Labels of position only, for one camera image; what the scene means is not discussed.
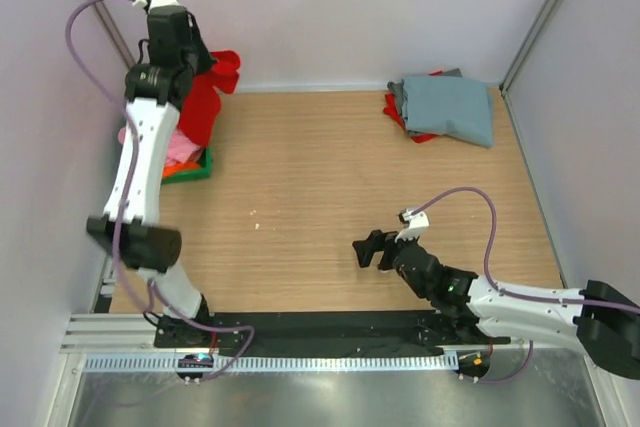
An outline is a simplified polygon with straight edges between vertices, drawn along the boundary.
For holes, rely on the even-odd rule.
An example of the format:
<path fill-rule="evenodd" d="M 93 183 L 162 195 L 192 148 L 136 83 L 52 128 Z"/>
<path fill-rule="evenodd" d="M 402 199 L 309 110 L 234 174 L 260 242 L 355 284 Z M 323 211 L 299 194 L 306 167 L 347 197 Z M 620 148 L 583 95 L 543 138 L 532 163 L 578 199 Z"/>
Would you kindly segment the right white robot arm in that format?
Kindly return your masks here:
<path fill-rule="evenodd" d="M 584 354 L 601 369 L 639 377 L 639 307 L 620 291 L 590 280 L 582 289 L 545 290 L 491 283 L 484 275 L 447 266 L 395 231 L 373 230 L 352 247 L 360 267 L 374 255 L 420 299 L 450 319 L 463 343 L 522 339 Z"/>

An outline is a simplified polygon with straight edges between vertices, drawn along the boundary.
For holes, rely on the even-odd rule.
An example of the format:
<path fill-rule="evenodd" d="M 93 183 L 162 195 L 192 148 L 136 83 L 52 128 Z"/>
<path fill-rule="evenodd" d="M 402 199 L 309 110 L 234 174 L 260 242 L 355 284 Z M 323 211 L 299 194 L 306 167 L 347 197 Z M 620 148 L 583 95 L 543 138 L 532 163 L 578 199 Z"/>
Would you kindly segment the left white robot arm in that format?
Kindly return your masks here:
<path fill-rule="evenodd" d="M 212 60 L 193 14 L 178 3 L 150 6 L 147 47 L 125 76 L 125 132 L 116 179 L 104 210 L 86 222 L 89 236 L 109 250 L 119 279 L 137 273 L 148 298 L 136 302 L 156 325 L 158 344 L 199 347 L 212 334 L 204 295 L 189 280 L 179 257 L 178 230 L 159 223 L 159 194 L 170 138 L 197 75 Z M 164 307 L 152 317 L 153 300 Z"/>

